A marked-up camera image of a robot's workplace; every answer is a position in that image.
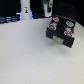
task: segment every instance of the white background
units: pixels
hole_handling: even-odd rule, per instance
[[[72,48],[46,37],[50,19],[0,25],[0,84],[84,84],[84,27]]]

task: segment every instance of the black object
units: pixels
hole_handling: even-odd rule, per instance
[[[71,48],[74,43],[73,33],[76,23],[75,7],[73,5],[60,3],[52,18],[46,31],[46,37],[54,39],[55,41],[58,40],[61,44]]]
[[[0,0],[0,17],[15,16],[21,12],[20,0]]]

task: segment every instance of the white table surface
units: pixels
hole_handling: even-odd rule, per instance
[[[84,27],[68,48],[46,38],[49,23],[0,24],[0,84],[84,84]]]

